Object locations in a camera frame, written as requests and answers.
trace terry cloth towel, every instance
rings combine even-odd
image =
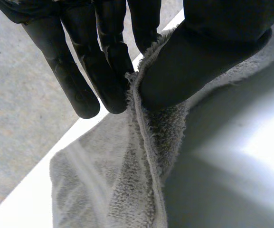
[[[108,114],[50,163],[54,228],[166,228],[163,184],[175,163],[188,110],[214,88],[247,78],[274,61],[271,40],[255,56],[159,112],[141,105],[138,86],[172,31],[149,49],[131,83],[128,109]]]

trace black glove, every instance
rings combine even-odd
[[[128,3],[135,41],[144,53],[159,37],[161,0]],[[133,72],[122,35],[126,0],[0,0],[0,10],[23,25],[80,117],[96,116],[100,104],[74,62],[61,22],[106,109],[113,114],[126,109],[129,84],[124,75]],[[97,27],[103,52],[97,42]]]
[[[269,41],[274,0],[184,0],[185,20],[141,83],[142,104],[157,111],[185,101]]]

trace black rubber glove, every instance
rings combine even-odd
[[[274,0],[184,0],[185,20],[162,47],[140,87],[157,111],[185,101],[206,83],[261,50],[271,37]]]
[[[129,6],[136,44],[144,53],[159,37],[161,0],[129,0]],[[0,10],[23,25],[80,117],[96,116],[100,104],[74,62],[62,23],[106,109],[113,114],[125,111],[129,84],[124,75],[133,72],[122,35],[126,0],[0,0]]]

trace towel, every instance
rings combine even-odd
[[[273,35],[256,55],[206,84],[185,102],[158,112],[142,107],[138,91],[173,30],[147,51],[131,83],[127,110],[108,114],[50,162],[54,228],[166,228],[163,184],[175,164],[188,111],[215,88],[274,61]]]

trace concrete floor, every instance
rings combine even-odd
[[[181,9],[182,0],[162,0],[158,30]],[[124,27],[134,59],[139,51],[129,10]],[[0,12],[0,203],[77,119],[41,52],[20,25]]]

